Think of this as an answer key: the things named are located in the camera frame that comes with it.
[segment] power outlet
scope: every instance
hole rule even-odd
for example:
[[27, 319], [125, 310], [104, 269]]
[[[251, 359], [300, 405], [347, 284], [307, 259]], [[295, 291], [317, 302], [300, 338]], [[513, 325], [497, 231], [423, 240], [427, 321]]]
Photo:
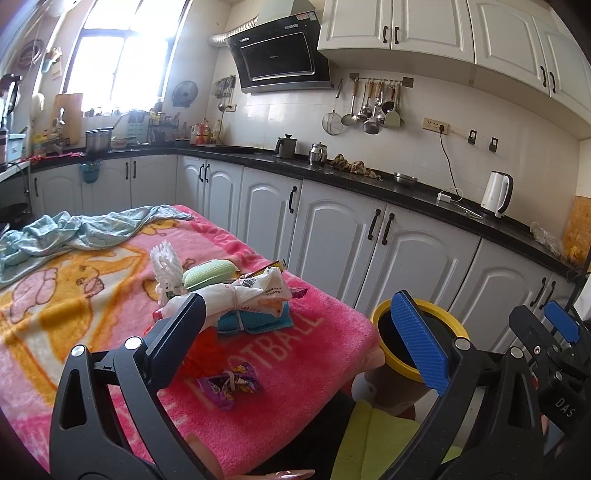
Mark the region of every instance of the power outlet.
[[423, 118], [423, 129], [430, 130], [432, 132], [439, 133], [440, 127], [443, 125], [443, 135], [447, 135], [447, 131], [449, 130], [449, 124], [445, 122], [440, 122], [439, 120], [432, 120], [430, 118]]

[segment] window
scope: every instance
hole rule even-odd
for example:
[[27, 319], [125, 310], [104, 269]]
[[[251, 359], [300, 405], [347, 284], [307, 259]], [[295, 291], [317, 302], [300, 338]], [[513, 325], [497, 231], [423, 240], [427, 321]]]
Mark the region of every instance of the window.
[[64, 93], [82, 109], [151, 108], [162, 96], [189, 0], [96, 0], [80, 31]]

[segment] cooking pot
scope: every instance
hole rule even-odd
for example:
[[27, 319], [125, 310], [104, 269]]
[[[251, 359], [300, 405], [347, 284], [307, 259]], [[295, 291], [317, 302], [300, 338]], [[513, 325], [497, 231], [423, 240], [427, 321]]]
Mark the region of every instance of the cooking pot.
[[98, 128], [86, 132], [86, 153], [91, 155], [107, 153], [111, 149], [112, 128]]

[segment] pink blanket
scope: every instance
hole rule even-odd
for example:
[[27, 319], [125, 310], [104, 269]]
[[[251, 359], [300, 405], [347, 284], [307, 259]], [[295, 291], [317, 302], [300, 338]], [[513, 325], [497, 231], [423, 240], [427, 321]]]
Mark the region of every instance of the pink blanket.
[[[195, 220], [153, 223], [118, 247], [58, 257], [0, 291], [0, 408], [46, 468], [51, 408], [69, 350], [77, 343], [93, 351], [117, 348], [152, 324], [152, 247], [166, 239], [185, 268], [212, 258], [227, 258], [243, 272], [268, 263], [205, 218], [179, 209]], [[263, 392], [238, 395], [231, 411], [211, 404], [194, 380], [175, 380], [158, 394], [179, 432], [196, 434], [227, 475], [249, 471], [294, 439], [364, 370], [378, 345], [367, 318], [285, 275], [289, 285], [309, 288], [290, 302], [295, 326], [222, 340], [228, 366], [250, 362]], [[112, 395], [134, 452], [149, 458], [118, 389]]]

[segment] upper cabinet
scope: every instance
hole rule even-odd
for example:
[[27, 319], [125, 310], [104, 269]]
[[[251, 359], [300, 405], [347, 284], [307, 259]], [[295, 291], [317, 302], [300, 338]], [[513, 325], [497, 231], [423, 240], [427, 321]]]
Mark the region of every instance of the upper cabinet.
[[530, 14], [497, 0], [468, 0], [476, 64], [549, 93], [542, 45]]
[[319, 49], [390, 48], [392, 0], [326, 0]]
[[326, 0], [318, 50], [343, 69], [470, 86], [591, 138], [581, 49], [557, 25], [499, 0]]
[[548, 68], [550, 96], [591, 122], [591, 68], [571, 39], [534, 19]]
[[392, 49], [474, 62], [466, 0], [394, 0]]

